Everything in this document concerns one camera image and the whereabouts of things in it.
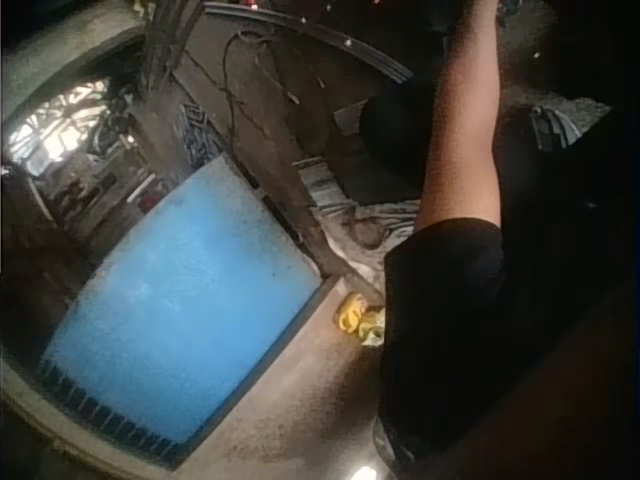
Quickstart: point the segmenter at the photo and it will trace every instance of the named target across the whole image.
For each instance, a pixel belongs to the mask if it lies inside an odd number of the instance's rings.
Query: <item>metal bar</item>
[[[173,55],[171,57],[171,60],[169,62],[169,65],[166,71],[164,72],[162,80],[158,85],[158,90],[163,89],[164,85],[169,79],[169,75],[178,67],[178,64],[180,63],[180,58],[182,57],[182,53],[184,52],[184,49],[187,46],[187,41],[191,36],[191,31],[196,26],[196,22],[200,19],[200,15],[202,15],[203,11],[204,9],[202,7],[202,3],[198,2],[198,4],[196,4],[196,6],[194,7],[193,12],[191,12],[191,15],[189,16],[189,19],[187,20],[187,23],[185,24],[184,28],[178,35],[179,38],[177,40],[177,45],[173,50]]]
[[[162,38],[162,44],[160,45],[160,52],[158,55],[158,75],[153,79],[151,90],[157,90],[160,86],[160,83],[163,78],[166,76],[166,69],[168,68],[167,63],[169,62],[169,58],[171,56],[171,46],[174,44],[175,39],[177,37],[178,27],[180,26],[180,20],[182,19],[182,13],[184,12],[184,7],[187,5],[189,0],[180,0],[178,5],[172,9],[171,14],[173,15],[169,19],[169,25],[162,32],[164,34],[164,38]]]
[[[209,15],[223,15],[266,22],[309,35],[353,55],[398,83],[402,83],[413,76],[413,73],[408,68],[381,51],[360,40],[322,25],[302,23],[301,19],[290,15],[265,9],[253,10],[241,5],[204,2],[204,7],[205,12]]]

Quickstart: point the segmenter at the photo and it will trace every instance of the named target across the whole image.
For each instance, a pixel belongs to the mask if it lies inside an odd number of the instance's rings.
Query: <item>person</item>
[[[426,162],[396,170],[424,177],[415,233],[385,262],[379,418],[399,471],[451,447],[603,292],[635,276],[627,113],[614,109],[572,146],[533,160],[516,187],[521,159],[495,157],[497,8],[466,2],[432,129],[411,125],[424,141],[404,152],[428,149]],[[536,177],[534,187],[520,188],[522,177]],[[516,191],[526,194],[514,201]]]

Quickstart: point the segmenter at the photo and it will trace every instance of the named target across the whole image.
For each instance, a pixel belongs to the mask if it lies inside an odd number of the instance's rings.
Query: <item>fabric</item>
[[[419,231],[386,260],[380,416],[445,448],[504,390],[515,364],[504,323],[502,233],[455,219]]]
[[[401,466],[459,440],[635,278],[634,118],[613,112],[549,157],[571,168],[547,170],[536,201],[503,212],[502,229],[448,220],[387,255],[379,415]]]

